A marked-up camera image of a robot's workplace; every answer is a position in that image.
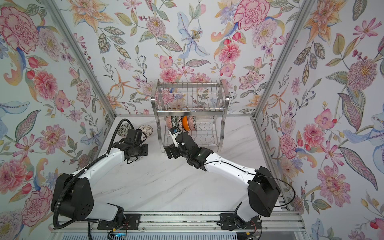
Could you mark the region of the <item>pink bowl dark floral inside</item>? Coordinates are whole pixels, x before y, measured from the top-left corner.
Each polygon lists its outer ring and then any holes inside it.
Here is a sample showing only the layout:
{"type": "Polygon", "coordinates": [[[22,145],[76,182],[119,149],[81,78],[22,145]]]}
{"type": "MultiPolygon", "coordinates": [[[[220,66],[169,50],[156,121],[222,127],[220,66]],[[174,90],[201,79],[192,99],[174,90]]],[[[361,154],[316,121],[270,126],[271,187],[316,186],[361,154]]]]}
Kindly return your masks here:
{"type": "Polygon", "coordinates": [[[166,126],[168,127],[168,129],[171,129],[173,127],[172,116],[168,116],[166,118],[166,126]]]}

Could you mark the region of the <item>green leaf patterned bowl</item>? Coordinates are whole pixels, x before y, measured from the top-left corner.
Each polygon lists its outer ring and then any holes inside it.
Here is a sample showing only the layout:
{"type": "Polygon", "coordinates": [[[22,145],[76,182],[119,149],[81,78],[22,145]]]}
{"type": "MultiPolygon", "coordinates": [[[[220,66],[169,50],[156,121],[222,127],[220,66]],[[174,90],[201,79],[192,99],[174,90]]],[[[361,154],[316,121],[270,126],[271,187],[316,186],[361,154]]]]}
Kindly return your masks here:
{"type": "Polygon", "coordinates": [[[171,123],[172,123],[172,127],[177,128],[179,131],[183,129],[181,116],[172,116],[171,123]]]}

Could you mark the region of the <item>stainless steel dish rack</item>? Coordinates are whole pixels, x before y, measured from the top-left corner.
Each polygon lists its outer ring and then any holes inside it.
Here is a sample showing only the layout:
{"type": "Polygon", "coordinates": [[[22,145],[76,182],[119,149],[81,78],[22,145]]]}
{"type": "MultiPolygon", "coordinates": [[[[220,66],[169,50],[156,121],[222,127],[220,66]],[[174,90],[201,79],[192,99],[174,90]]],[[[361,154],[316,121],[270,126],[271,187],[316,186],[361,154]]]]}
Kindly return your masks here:
{"type": "Polygon", "coordinates": [[[156,82],[151,104],[161,150],[173,142],[166,126],[166,118],[195,116],[197,130],[185,131],[183,128],[181,132],[189,132],[200,146],[221,151],[230,101],[229,87],[223,80],[207,83],[156,82]]]}

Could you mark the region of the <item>black white floral bowl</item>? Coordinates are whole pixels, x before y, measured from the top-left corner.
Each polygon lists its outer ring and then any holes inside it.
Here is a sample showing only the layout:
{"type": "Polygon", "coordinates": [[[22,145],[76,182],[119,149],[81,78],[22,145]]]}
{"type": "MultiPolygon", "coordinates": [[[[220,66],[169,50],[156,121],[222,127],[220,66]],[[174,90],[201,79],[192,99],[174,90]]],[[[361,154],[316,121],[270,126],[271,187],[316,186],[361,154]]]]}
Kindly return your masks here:
{"type": "Polygon", "coordinates": [[[189,126],[191,131],[196,131],[197,130],[195,116],[188,116],[188,126],[189,126]]]}

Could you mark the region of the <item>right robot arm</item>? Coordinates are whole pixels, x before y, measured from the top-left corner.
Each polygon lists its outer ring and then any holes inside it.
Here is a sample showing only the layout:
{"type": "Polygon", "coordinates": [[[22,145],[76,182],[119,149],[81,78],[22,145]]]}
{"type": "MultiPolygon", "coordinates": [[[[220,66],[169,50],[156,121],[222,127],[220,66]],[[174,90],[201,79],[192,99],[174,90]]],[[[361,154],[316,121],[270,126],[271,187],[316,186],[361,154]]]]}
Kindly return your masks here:
{"type": "Polygon", "coordinates": [[[248,202],[238,205],[235,219],[247,223],[256,216],[271,216],[281,189],[267,168],[254,169],[231,162],[211,149],[199,147],[188,132],[181,132],[175,127],[169,130],[169,134],[173,141],[165,147],[169,159],[183,157],[191,167],[218,174],[247,191],[248,202]]]}

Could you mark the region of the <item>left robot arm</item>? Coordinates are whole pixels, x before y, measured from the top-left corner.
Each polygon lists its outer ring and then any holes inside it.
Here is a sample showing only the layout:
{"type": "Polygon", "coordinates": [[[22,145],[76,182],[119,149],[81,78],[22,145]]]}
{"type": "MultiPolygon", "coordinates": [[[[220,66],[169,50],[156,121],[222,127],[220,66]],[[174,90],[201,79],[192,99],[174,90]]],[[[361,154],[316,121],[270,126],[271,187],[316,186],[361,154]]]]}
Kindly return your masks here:
{"type": "Polygon", "coordinates": [[[147,135],[141,129],[129,129],[120,141],[110,142],[107,152],[73,174],[62,174],[56,181],[51,203],[53,225],[62,229],[74,222],[105,221],[117,227],[126,223],[120,206],[97,202],[93,187],[115,166],[132,163],[149,153],[147,135]]]}

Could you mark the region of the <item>dark floral patterned bowl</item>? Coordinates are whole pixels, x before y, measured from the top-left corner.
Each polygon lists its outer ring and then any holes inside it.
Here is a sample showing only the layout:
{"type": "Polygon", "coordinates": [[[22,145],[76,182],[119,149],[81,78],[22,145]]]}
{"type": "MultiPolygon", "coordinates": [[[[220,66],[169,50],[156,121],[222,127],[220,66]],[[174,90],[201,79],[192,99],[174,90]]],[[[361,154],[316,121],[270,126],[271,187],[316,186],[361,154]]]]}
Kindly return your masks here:
{"type": "Polygon", "coordinates": [[[132,129],[131,124],[124,122],[117,128],[117,135],[125,138],[130,129],[132,129]]]}

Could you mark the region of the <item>brown white patterned bowl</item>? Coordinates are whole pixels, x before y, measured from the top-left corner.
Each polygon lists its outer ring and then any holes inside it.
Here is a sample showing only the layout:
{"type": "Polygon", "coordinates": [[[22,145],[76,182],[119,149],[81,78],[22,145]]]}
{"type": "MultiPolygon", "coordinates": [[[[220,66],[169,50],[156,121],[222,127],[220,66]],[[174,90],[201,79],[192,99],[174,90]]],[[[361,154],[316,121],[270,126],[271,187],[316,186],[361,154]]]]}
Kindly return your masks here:
{"type": "Polygon", "coordinates": [[[153,128],[150,125],[141,125],[139,126],[139,129],[142,130],[142,132],[147,136],[151,136],[154,132],[153,128]]]}

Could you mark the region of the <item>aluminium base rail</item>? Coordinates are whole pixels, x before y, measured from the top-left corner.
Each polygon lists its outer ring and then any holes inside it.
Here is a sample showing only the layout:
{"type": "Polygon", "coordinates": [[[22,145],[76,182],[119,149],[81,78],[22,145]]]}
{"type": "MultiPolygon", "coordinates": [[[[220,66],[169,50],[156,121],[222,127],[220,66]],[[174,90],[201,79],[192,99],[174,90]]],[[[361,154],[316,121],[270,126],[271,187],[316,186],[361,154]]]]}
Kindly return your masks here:
{"type": "Polygon", "coordinates": [[[229,223],[233,212],[125,212],[129,232],[304,232],[297,212],[273,211],[271,216],[254,218],[245,229],[229,223]]]}

